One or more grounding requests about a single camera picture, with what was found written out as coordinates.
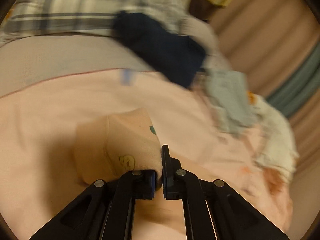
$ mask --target metal screw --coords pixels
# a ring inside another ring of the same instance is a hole
[[[132,171],[132,174],[134,176],[139,176],[139,175],[141,175],[141,171]]]
[[[177,175],[179,175],[179,176],[184,176],[184,175],[187,174],[187,172],[186,172],[185,170],[183,170],[183,169],[177,170],[176,173],[177,173]]]
[[[97,180],[97,181],[94,183],[94,185],[95,185],[96,187],[102,187],[102,186],[104,185],[104,181],[101,180],[101,179],[99,179],[99,180]]]
[[[221,180],[221,179],[216,179],[214,181],[214,184],[217,186],[217,187],[223,187],[224,186],[224,181]]]

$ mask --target pile of clothes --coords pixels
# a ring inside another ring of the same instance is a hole
[[[220,132],[239,138],[258,123],[265,140],[256,163],[278,171],[281,181],[289,183],[299,157],[289,122],[263,97],[248,91],[245,74],[231,70],[209,25],[193,17],[185,21],[182,35],[177,35],[143,13],[122,11],[113,28],[119,40],[155,70],[194,89]]]
[[[21,38],[54,33],[113,37],[112,24],[121,10],[143,12],[176,34],[186,15],[181,0],[17,0],[0,27],[0,47]]]

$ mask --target teal stripe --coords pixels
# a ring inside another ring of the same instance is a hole
[[[320,86],[320,42],[298,70],[267,101],[290,117]]]

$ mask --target blue tag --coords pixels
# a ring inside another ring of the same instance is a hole
[[[132,80],[132,70],[125,68],[122,71],[122,84],[125,86],[130,86]]]

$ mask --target light blue cloth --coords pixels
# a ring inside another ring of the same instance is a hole
[[[207,69],[207,72],[209,76],[205,81],[205,89],[222,122],[220,129],[238,135],[245,127],[252,126],[256,117],[247,96],[245,74],[217,69]]]

